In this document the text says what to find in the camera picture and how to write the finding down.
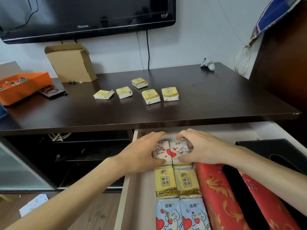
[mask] coiled white cable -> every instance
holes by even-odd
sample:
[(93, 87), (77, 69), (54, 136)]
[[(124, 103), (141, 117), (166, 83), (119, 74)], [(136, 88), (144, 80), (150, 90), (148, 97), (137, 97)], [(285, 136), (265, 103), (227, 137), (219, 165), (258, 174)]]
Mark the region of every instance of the coiled white cable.
[[(245, 54), (247, 53), (247, 58), (246, 61), (244, 63), (244, 65), (242, 67), (241, 66), (241, 61), (243, 58), (243, 52), (245, 50)], [(243, 75), (244, 73), (246, 73), (246, 71), (248, 70), (249, 65), (251, 64), (251, 46), (249, 44), (244, 45), (237, 53), (237, 55), (235, 56), (234, 60), (236, 61), (236, 65), (235, 65), (235, 71), (237, 73), (239, 73), (240, 75)]]
[(49, 137), (52, 139), (52, 141), (64, 141), (64, 139), (66, 139), (68, 136), (71, 135), (71, 133), (67, 133), (66, 135), (64, 136), (61, 136), (61, 133), (58, 133), (58, 134), (48, 134)]

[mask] person's left hand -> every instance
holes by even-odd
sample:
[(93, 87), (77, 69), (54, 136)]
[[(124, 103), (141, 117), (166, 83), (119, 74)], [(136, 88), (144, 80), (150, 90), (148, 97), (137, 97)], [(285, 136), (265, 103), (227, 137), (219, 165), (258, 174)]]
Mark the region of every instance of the person's left hand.
[(129, 144), (121, 153), (114, 156), (119, 166), (124, 166), (125, 174), (135, 174), (160, 167), (165, 159), (154, 159), (152, 151), (165, 132), (151, 132)]

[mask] wooden floor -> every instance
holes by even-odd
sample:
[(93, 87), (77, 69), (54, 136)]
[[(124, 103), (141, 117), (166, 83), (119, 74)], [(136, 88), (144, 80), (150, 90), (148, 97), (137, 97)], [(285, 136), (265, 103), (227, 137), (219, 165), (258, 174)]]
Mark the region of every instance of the wooden floor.
[[(56, 193), (48, 193), (52, 198)], [(0, 230), (20, 218), (19, 209), (35, 198), (37, 194), (24, 194), (13, 202), (0, 202)], [(120, 193), (101, 194), (68, 230), (112, 230), (114, 229)]]

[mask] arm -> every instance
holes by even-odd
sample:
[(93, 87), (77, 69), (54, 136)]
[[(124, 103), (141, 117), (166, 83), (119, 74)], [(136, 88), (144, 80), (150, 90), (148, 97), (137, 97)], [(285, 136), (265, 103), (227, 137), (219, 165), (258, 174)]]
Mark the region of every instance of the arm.
[(129, 144), (120, 154), (105, 159), (90, 173), (6, 230), (67, 230), (90, 203), (126, 174), (143, 172), (165, 163), (153, 159), (152, 150), (164, 132), (151, 132)]
[(228, 164), (246, 173), (307, 216), (307, 176), (270, 161), (251, 150), (230, 144), (207, 133), (188, 129), (176, 139), (187, 138), (193, 152), (181, 162)]

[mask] dark wooden tabletop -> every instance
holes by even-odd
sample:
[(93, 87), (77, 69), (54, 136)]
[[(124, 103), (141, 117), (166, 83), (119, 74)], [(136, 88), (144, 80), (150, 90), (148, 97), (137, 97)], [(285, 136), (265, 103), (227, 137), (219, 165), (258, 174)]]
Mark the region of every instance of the dark wooden tabletop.
[[(104, 131), (176, 127), (220, 123), (297, 119), (299, 111), (221, 63), (209, 71), (200, 65), (98, 75), (93, 82), (69, 85), (53, 79), (68, 96), (48, 100), (34, 94), (8, 107), (0, 119), (0, 135)], [(131, 80), (144, 78), (149, 86), (135, 88)], [(133, 96), (96, 100), (99, 91), (129, 86)], [(175, 86), (179, 101), (164, 102), (161, 89)], [(154, 88), (161, 102), (146, 105), (141, 92)]]

